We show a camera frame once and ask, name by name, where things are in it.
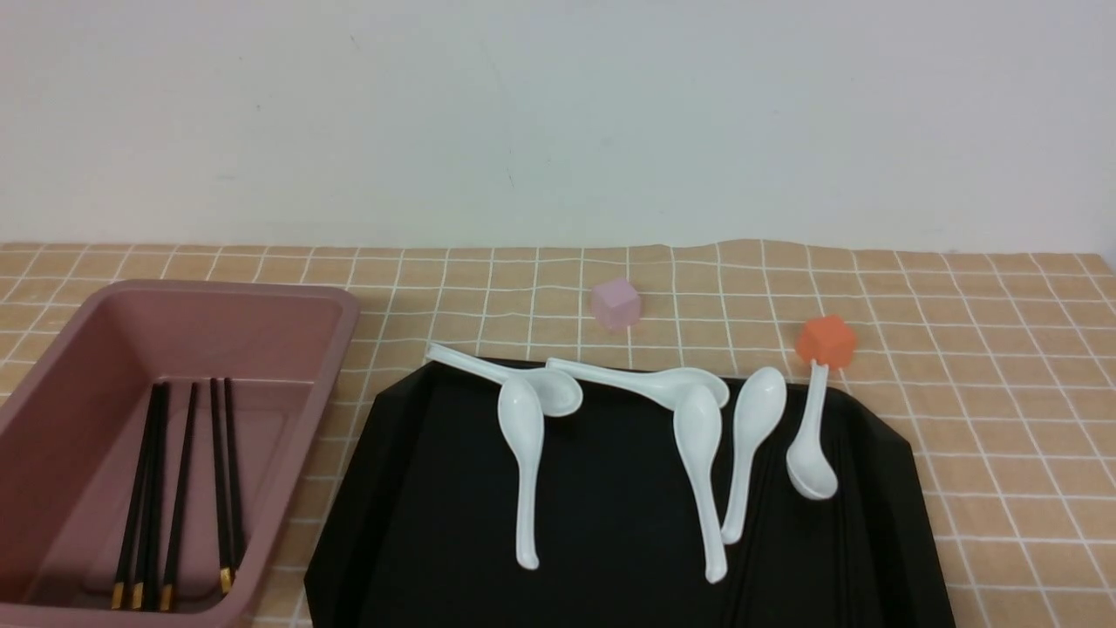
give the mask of white wall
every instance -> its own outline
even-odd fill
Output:
[[[1114,7],[9,0],[0,239],[1116,251]]]

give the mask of plastic spoon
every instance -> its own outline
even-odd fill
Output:
[[[538,569],[535,551],[535,485],[542,457],[542,407],[526,378],[511,376],[500,388],[497,405],[500,432],[519,465],[519,501],[516,506],[516,561],[523,569]]]
[[[721,410],[704,386],[690,385],[682,393],[674,410],[674,442],[698,503],[698,521],[705,549],[705,580],[718,582],[729,571],[729,562],[724,557],[709,475],[721,443]]]
[[[756,451],[771,436],[787,407],[787,380],[771,367],[752,374],[737,396],[732,413],[732,486],[724,513],[721,539],[727,545],[740,541],[748,514],[748,489]]]
[[[567,374],[549,369],[509,369],[434,344],[426,348],[426,358],[501,386],[509,377],[519,376],[535,389],[542,414],[548,417],[566,417],[581,407],[581,386]]]
[[[837,474],[821,453],[821,407],[826,402],[829,366],[811,360],[810,369],[802,425],[795,442],[787,448],[787,475],[804,497],[828,500],[837,493]]]
[[[702,386],[709,390],[718,408],[723,408],[729,403],[729,385],[713,374],[701,369],[680,368],[657,374],[629,374],[560,358],[547,360],[547,369],[564,371],[579,380],[623,388],[642,395],[672,412],[677,408],[686,387],[693,385]]]

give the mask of black tray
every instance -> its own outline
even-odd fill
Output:
[[[743,381],[728,383],[722,516]],[[498,387],[426,365],[382,393],[306,573],[315,627],[954,626],[911,447],[848,395],[828,392],[822,424],[840,490],[810,502],[787,477],[806,402],[789,387],[756,457],[744,537],[709,584],[671,413],[583,387],[577,414],[546,419],[533,572],[514,558],[518,476]]]

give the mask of cube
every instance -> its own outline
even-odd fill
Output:
[[[626,277],[593,288],[589,308],[593,318],[610,332],[634,326],[639,320],[639,293]]]
[[[795,352],[804,363],[809,365],[810,360],[817,360],[818,365],[829,365],[831,369],[848,367],[855,350],[856,335],[836,313],[807,321],[795,345]]]

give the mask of pink tray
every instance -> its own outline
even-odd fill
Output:
[[[358,316],[345,290],[122,281],[77,311],[0,408],[0,625],[232,626],[251,609]],[[151,385],[170,381],[163,553],[191,381],[235,381],[248,545],[218,589],[208,386],[199,390],[179,612],[107,610]]]

